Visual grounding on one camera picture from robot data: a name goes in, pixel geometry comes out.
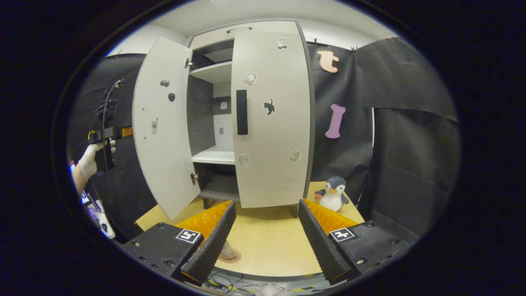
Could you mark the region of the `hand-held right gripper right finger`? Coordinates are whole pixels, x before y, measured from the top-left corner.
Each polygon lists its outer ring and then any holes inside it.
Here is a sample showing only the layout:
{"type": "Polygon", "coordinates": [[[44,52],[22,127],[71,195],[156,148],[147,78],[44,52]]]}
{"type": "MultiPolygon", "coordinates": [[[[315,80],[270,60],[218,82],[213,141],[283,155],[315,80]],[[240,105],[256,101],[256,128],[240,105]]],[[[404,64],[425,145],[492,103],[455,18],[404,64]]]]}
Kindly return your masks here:
{"type": "Polygon", "coordinates": [[[306,199],[298,218],[325,279],[336,284],[360,277],[405,255],[415,239],[368,220],[358,223],[306,199]]]}

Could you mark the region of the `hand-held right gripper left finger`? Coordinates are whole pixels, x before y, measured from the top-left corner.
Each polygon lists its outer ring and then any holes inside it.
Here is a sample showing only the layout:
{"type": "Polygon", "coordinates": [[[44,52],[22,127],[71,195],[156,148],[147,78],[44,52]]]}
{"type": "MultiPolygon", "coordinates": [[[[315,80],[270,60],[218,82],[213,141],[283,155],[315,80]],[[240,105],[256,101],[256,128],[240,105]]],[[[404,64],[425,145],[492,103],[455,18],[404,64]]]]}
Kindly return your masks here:
{"type": "Polygon", "coordinates": [[[156,223],[122,247],[156,273],[201,285],[208,280],[235,218],[235,203],[229,200],[176,225],[156,223]]]}

